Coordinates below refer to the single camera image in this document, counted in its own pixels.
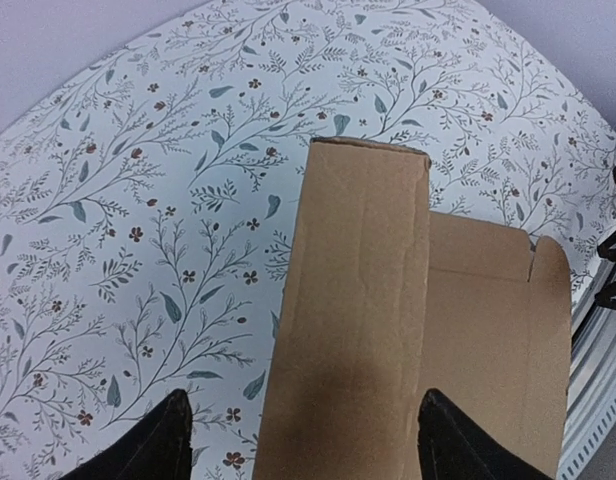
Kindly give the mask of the brown cardboard box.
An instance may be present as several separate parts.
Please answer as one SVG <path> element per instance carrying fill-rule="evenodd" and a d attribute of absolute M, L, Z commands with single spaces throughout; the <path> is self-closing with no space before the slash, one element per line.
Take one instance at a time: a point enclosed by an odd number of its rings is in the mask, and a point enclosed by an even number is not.
<path fill-rule="evenodd" d="M 428 156 L 311 142 L 264 402 L 257 479 L 423 479 L 420 390 L 555 390 L 567 411 L 561 245 L 429 209 Z"/>

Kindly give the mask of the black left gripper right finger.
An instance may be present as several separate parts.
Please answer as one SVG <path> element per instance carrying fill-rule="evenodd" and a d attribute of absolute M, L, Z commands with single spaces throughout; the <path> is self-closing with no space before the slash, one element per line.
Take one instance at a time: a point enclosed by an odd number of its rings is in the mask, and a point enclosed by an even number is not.
<path fill-rule="evenodd" d="M 417 452 L 423 479 L 553 479 L 555 390 L 420 390 Z"/>

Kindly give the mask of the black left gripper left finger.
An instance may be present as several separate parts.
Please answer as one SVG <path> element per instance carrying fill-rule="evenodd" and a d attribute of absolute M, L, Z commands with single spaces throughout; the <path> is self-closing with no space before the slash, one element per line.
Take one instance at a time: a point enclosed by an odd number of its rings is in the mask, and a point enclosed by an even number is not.
<path fill-rule="evenodd" d="M 175 389 L 113 445 L 65 475 L 66 480 L 189 479 L 192 409 Z"/>

